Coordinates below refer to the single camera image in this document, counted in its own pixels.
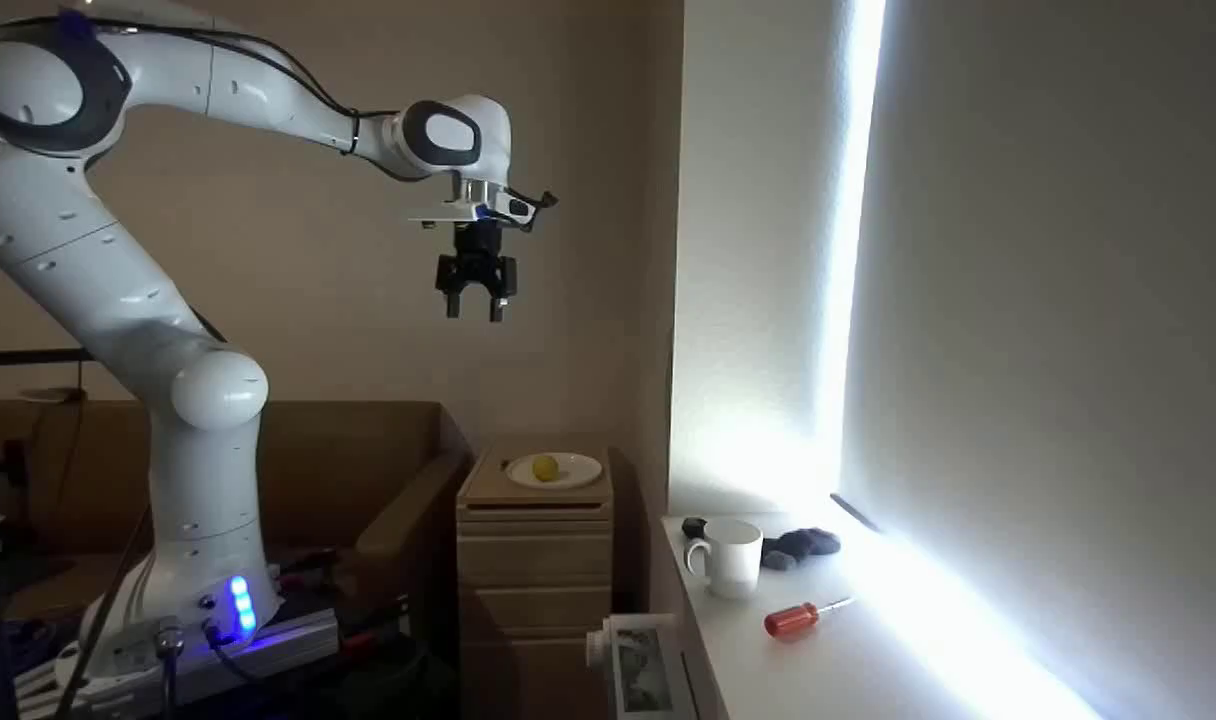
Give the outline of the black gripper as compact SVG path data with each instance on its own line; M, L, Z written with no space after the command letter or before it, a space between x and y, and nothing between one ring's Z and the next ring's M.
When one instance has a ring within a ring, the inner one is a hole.
M496 221L455 226L451 254L434 266L434 289L443 312L460 319L460 292L481 285L488 301L488 319L506 318L506 298L514 292L514 259L501 254L505 230Z

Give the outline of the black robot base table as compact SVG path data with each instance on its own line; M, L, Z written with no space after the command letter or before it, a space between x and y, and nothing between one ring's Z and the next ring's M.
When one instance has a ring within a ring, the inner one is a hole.
M101 600L73 646L12 682L19 720L147 720L240 689L285 691L412 631L408 600L285 608L246 575L115 627L125 613L118 597Z

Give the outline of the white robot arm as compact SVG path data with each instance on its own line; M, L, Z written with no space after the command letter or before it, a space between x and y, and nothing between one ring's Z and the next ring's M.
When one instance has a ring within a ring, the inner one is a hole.
M89 186L135 108L312 142L397 181L443 178L473 230L510 213L510 122L488 95L354 113L285 47L220 24L0 24L0 271L151 413L151 556L109 613L111 653L164 617L251 641L278 613L257 500L266 375L199 324Z

